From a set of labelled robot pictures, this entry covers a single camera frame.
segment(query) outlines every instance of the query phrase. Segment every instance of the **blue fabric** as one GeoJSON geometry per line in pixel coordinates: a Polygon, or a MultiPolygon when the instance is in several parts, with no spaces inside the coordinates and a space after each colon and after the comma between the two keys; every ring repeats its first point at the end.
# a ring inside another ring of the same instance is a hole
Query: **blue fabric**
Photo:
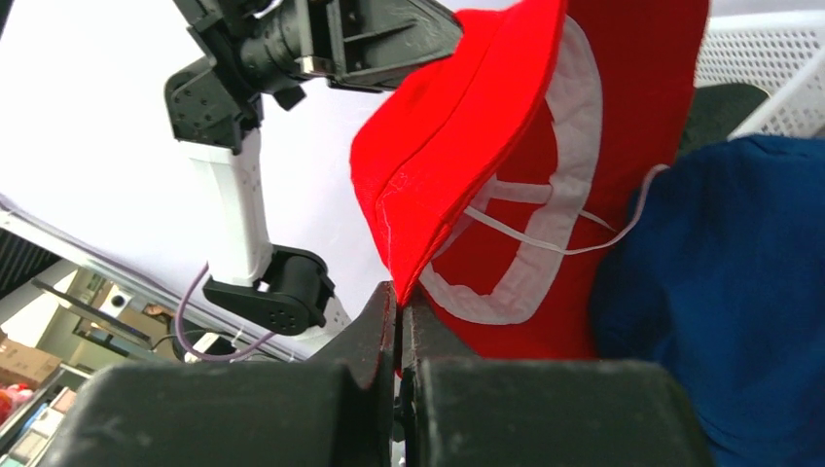
{"type": "Polygon", "coordinates": [[[661,173],[591,314],[603,357],[685,386],[719,465],[825,466],[825,141],[742,138],[661,173]]]}

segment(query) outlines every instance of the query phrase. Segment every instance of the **cardboard box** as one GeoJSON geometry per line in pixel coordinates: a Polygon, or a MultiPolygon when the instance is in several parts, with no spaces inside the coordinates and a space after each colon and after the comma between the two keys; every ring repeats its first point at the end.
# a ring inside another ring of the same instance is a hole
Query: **cardboard box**
{"type": "Polygon", "coordinates": [[[43,350],[11,341],[0,333],[0,382],[40,387],[60,366],[60,359],[43,350]]]}

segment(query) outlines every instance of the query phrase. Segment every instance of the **red cloth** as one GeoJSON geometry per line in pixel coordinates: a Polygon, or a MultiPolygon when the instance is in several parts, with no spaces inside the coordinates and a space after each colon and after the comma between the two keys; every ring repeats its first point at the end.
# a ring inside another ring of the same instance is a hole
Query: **red cloth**
{"type": "Polygon", "coordinates": [[[587,301],[605,250],[562,258],[462,212],[480,203],[568,249],[609,240],[615,233],[592,220],[566,228],[561,216],[556,229],[547,219],[583,208],[620,229],[645,173],[672,162],[707,8],[706,0],[523,0],[503,12],[459,12],[455,54],[410,75],[352,145],[355,193],[399,301],[421,278],[441,319],[485,357],[593,357],[587,301]],[[531,184],[538,198],[482,202],[492,177],[531,184]],[[436,282],[449,291],[434,293],[436,282]],[[466,293],[501,320],[459,309],[466,293]]]}

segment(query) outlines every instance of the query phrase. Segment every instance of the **white laundry basket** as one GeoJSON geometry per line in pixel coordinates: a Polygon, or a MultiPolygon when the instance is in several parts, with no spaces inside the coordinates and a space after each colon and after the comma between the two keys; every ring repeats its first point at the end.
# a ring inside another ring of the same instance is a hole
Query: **white laundry basket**
{"type": "Polygon", "coordinates": [[[731,138],[812,137],[825,127],[825,10],[712,18],[696,86],[743,83],[770,98],[731,138]]]}

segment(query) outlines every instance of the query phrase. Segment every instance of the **black grille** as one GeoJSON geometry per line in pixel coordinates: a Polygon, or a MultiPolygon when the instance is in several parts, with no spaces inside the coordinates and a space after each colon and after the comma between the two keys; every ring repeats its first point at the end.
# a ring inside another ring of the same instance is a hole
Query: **black grille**
{"type": "Polygon", "coordinates": [[[58,261],[52,252],[0,230],[0,300],[58,261]]]}

